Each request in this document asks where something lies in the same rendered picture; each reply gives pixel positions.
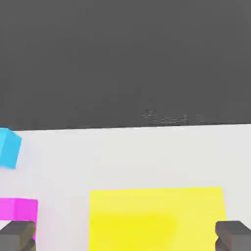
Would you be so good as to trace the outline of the small magenta cube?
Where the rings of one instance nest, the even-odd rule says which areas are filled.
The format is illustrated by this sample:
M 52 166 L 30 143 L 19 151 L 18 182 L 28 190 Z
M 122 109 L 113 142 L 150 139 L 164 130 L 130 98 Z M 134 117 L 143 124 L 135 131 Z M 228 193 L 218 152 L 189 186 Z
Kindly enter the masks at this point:
M 23 198 L 0 198 L 0 230 L 10 221 L 33 221 L 37 229 L 38 201 Z

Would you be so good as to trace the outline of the large yellow box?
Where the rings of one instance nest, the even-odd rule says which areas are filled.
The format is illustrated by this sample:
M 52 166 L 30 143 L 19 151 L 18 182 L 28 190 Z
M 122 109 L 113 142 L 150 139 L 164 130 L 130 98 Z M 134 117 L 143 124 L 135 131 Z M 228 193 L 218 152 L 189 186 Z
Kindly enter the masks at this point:
M 89 251 L 215 251 L 221 187 L 93 190 Z

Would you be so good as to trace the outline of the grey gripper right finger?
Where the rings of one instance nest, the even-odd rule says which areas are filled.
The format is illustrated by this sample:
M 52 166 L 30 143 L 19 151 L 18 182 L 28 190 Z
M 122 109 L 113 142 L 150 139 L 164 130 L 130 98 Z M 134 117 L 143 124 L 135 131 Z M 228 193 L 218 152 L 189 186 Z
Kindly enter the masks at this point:
M 251 229 L 241 221 L 217 221 L 215 251 L 251 251 Z

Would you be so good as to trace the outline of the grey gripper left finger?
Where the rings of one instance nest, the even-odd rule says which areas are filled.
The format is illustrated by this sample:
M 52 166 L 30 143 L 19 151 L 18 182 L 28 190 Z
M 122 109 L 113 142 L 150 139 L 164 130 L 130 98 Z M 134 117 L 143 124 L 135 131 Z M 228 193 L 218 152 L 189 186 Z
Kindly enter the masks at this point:
M 11 221 L 0 229 L 0 251 L 36 251 L 35 222 Z

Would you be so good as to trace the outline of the small cyan cube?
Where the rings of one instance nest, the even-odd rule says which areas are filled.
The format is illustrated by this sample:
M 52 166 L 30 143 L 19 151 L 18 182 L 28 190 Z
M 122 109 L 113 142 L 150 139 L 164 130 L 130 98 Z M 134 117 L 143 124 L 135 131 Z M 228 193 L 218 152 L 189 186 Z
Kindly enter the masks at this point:
M 0 167 L 15 169 L 22 138 L 8 128 L 0 128 Z

